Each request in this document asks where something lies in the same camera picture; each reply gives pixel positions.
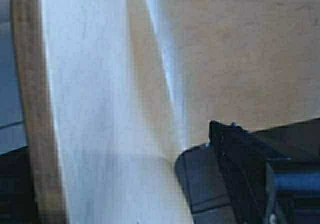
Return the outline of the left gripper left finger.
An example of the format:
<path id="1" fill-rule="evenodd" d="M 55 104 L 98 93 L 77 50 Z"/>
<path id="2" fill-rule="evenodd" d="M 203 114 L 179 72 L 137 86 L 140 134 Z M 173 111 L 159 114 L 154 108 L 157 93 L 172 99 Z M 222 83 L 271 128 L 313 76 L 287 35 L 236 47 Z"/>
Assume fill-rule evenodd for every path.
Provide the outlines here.
<path id="1" fill-rule="evenodd" d="M 195 224 L 237 222 L 212 146 L 202 144 L 184 151 L 174 168 Z"/>

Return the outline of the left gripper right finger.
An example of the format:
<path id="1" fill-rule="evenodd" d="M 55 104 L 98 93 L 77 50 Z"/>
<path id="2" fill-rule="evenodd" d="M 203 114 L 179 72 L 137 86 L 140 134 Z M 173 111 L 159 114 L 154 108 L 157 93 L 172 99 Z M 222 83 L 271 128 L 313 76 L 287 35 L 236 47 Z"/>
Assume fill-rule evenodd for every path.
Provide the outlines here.
<path id="1" fill-rule="evenodd" d="M 213 120 L 208 131 L 237 223 L 319 223 L 318 118 L 258 131 Z"/>

